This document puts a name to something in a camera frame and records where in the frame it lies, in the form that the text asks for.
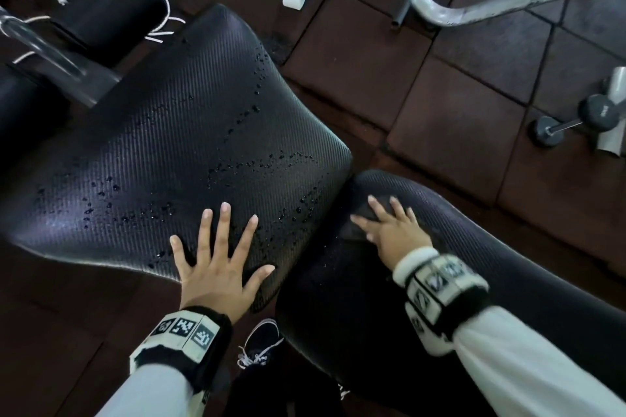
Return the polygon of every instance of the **weight bench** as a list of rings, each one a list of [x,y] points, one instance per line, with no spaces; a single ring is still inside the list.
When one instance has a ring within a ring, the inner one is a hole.
[[[437,247],[489,281],[497,304],[626,399],[626,314],[525,259],[413,181],[379,170],[348,179],[350,161],[250,27],[214,5],[4,192],[0,231],[48,259],[178,280],[169,236],[178,234],[194,257],[202,210],[230,201],[231,249],[247,219],[260,218],[244,280],[263,264],[276,266],[252,308],[278,294],[280,328],[311,363],[408,414],[418,399],[449,413],[470,403],[493,414],[455,355],[421,350],[403,292],[375,248],[340,237],[367,194],[395,194],[433,228]]]

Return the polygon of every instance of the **finger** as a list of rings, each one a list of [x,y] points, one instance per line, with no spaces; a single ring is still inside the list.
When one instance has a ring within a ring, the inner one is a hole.
[[[257,230],[258,224],[259,217],[257,215],[253,215],[246,224],[246,229],[244,229],[244,233],[241,235],[241,239],[239,239],[239,244],[237,245],[235,252],[233,252],[231,264],[239,270],[243,270],[244,268],[246,258],[250,252],[252,238],[254,237],[254,232]]]
[[[385,208],[372,195],[367,197],[367,202],[369,203],[369,206],[374,210],[374,213],[376,213],[376,217],[380,220],[381,223],[388,223],[389,221],[395,219],[392,215],[385,211]]]
[[[276,267],[274,266],[263,266],[259,267],[256,271],[254,271],[250,280],[244,287],[244,295],[250,300],[250,302],[254,301],[254,297],[259,291],[259,287],[263,283],[263,280],[267,279],[267,277],[274,271]]]
[[[358,216],[356,214],[350,215],[350,221],[355,223],[365,232],[378,232],[378,229],[380,228],[380,223],[370,221],[369,219],[365,219],[363,216]]]
[[[411,207],[406,209],[406,215],[409,217],[411,223],[417,224],[418,219],[415,217],[415,213],[413,213],[413,209]]]
[[[229,229],[231,228],[231,205],[224,202],[220,208],[220,220],[215,234],[215,248],[212,262],[228,262],[229,260]]]
[[[183,250],[183,243],[176,235],[170,237],[171,250],[174,253],[174,263],[176,269],[178,269],[178,275],[180,281],[184,282],[192,273],[192,266],[187,263],[185,259],[185,251]]]
[[[208,265],[211,262],[211,220],[213,211],[205,209],[202,212],[200,231],[198,232],[198,255],[197,264]]]
[[[395,196],[391,196],[389,197],[389,203],[391,207],[393,208],[393,212],[395,213],[395,218],[398,221],[403,221],[403,223],[408,223],[409,218],[404,213],[404,208],[402,208],[400,201]]]

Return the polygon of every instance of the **carbon fiber texture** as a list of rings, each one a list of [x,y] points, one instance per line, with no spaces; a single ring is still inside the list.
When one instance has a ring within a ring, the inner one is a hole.
[[[626,398],[626,314],[519,255],[437,193],[380,170],[344,186],[278,294],[280,330],[309,361],[347,389],[410,415],[424,415],[425,401],[446,415],[493,415],[456,355],[433,358],[423,350],[404,314],[404,291],[376,248],[340,238],[368,194],[394,194],[411,206],[438,247],[489,282],[497,305]]]
[[[238,16],[200,14],[117,85],[67,144],[6,194],[0,228],[37,255],[178,279],[204,208],[232,204],[231,251],[259,215],[244,280],[268,303],[348,176],[351,154],[295,97]],[[214,233],[217,215],[214,219]]]

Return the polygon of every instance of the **hand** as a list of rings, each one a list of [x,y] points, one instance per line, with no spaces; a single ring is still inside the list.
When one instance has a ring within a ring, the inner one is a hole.
[[[397,198],[392,196],[389,199],[395,217],[387,213],[372,195],[367,197],[367,202],[380,222],[369,221],[355,214],[350,215],[350,221],[367,233],[367,240],[376,245],[382,263],[389,270],[393,272],[395,265],[414,249],[424,246],[432,247],[433,242],[430,236],[419,227],[413,210],[407,208],[404,212]]]
[[[182,285],[180,308],[192,305],[207,307],[227,315],[231,319],[231,324],[235,324],[250,308],[261,283],[274,271],[275,267],[258,268],[243,287],[244,264],[248,257],[252,236],[259,224],[259,218],[257,215],[250,218],[231,259],[229,259],[231,205],[222,203],[213,255],[211,255],[210,247],[212,219],[213,211],[205,209],[198,233],[198,255],[195,267],[187,263],[180,238],[176,235],[170,238]]]

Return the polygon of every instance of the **gym floor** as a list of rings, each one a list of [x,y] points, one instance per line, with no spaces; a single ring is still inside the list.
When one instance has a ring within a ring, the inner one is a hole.
[[[552,2],[439,33],[413,15],[391,32],[401,0],[307,0],[302,11],[280,0],[170,1],[188,19],[211,2],[238,12],[301,101],[350,147],[354,171],[381,168],[433,188],[532,261],[626,310],[624,158],[593,154],[575,130],[550,151],[525,134],[542,113],[568,120],[624,65],[623,0]],[[24,18],[55,3],[0,0]],[[156,48],[146,41],[119,71]],[[1,61],[23,51],[0,38]],[[73,106],[67,128],[85,112]],[[45,152],[46,144],[22,168]],[[91,417],[123,382],[129,353],[176,308],[178,286],[2,247],[4,413]],[[227,357],[233,375],[237,345],[271,313],[236,327]],[[207,414],[220,415],[225,398],[213,397]],[[349,415],[399,415],[352,395],[344,403]]]

